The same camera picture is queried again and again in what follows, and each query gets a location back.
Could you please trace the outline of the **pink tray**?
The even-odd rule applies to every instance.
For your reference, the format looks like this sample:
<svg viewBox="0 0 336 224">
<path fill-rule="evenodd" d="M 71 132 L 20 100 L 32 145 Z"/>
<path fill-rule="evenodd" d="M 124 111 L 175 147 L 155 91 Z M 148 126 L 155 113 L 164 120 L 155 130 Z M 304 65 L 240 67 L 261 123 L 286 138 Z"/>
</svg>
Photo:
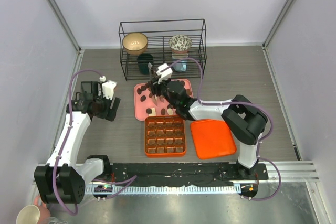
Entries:
<svg viewBox="0 0 336 224">
<path fill-rule="evenodd" d="M 149 116 L 177 115 L 162 96 L 152 95 L 148 83 L 139 83 L 134 87 L 134 114 L 139 121 Z"/>
</svg>

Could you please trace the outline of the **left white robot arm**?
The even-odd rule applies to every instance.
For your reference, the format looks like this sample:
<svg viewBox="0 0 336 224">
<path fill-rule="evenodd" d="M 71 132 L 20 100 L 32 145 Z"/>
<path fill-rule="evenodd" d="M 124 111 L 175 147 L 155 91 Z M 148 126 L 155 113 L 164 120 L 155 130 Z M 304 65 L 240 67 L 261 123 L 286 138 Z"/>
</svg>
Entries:
<svg viewBox="0 0 336 224">
<path fill-rule="evenodd" d="M 105 182 L 112 174 L 106 155 L 90 155 L 77 165 L 78 152 L 93 118 L 114 121 L 120 99 L 111 80 L 83 81 L 81 90 L 66 107 L 66 120 L 59 141 L 45 165 L 34 171 L 41 200 L 45 204 L 79 204 L 85 187 L 94 179 Z"/>
</svg>

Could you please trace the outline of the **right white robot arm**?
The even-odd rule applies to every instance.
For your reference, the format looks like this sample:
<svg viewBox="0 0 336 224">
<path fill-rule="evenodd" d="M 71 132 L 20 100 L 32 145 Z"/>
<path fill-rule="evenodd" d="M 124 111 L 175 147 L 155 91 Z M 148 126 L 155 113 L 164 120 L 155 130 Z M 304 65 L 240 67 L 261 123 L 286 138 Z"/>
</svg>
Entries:
<svg viewBox="0 0 336 224">
<path fill-rule="evenodd" d="M 252 104 L 243 95 L 227 101 L 202 101 L 188 95 L 181 82 L 171 79 L 152 80 L 149 85 L 152 94 L 162 96 L 184 120 L 224 121 L 240 142 L 236 173 L 242 179 L 250 179 L 256 174 L 260 141 L 273 130 L 271 126 L 269 132 L 263 135 L 266 124 L 272 124 L 272 121 L 260 106 Z"/>
</svg>

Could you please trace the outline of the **metal tongs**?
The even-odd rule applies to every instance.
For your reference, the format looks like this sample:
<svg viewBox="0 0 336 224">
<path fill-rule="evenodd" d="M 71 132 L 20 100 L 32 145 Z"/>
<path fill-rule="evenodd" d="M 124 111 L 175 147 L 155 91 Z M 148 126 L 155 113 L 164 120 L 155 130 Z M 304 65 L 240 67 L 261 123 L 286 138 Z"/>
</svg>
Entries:
<svg viewBox="0 0 336 224">
<path fill-rule="evenodd" d="M 161 71 L 158 67 L 154 67 L 152 63 L 148 63 L 148 70 L 150 80 L 148 81 L 149 89 L 152 94 L 151 98 L 155 106 L 158 105 L 158 101 L 164 102 L 164 82 L 159 81 L 161 78 Z"/>
</svg>

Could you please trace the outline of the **orange box lid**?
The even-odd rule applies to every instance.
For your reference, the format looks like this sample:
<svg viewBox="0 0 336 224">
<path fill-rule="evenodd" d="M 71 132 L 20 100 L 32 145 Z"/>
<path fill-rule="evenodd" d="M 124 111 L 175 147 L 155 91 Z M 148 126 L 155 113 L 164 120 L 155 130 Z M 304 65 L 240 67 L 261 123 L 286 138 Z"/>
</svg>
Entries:
<svg viewBox="0 0 336 224">
<path fill-rule="evenodd" d="M 198 158 L 211 159 L 237 152 L 233 135 L 224 121 L 200 120 L 190 127 Z"/>
</svg>

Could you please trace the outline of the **orange chocolate box tray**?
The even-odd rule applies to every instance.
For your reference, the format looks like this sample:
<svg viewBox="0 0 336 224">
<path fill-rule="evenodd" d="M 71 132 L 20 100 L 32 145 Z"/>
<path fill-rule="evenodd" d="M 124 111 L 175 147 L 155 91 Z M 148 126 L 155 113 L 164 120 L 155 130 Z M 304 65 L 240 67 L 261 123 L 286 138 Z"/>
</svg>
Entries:
<svg viewBox="0 0 336 224">
<path fill-rule="evenodd" d="M 181 157 L 186 153 L 184 120 L 177 115 L 151 116 L 144 121 L 147 157 Z"/>
</svg>

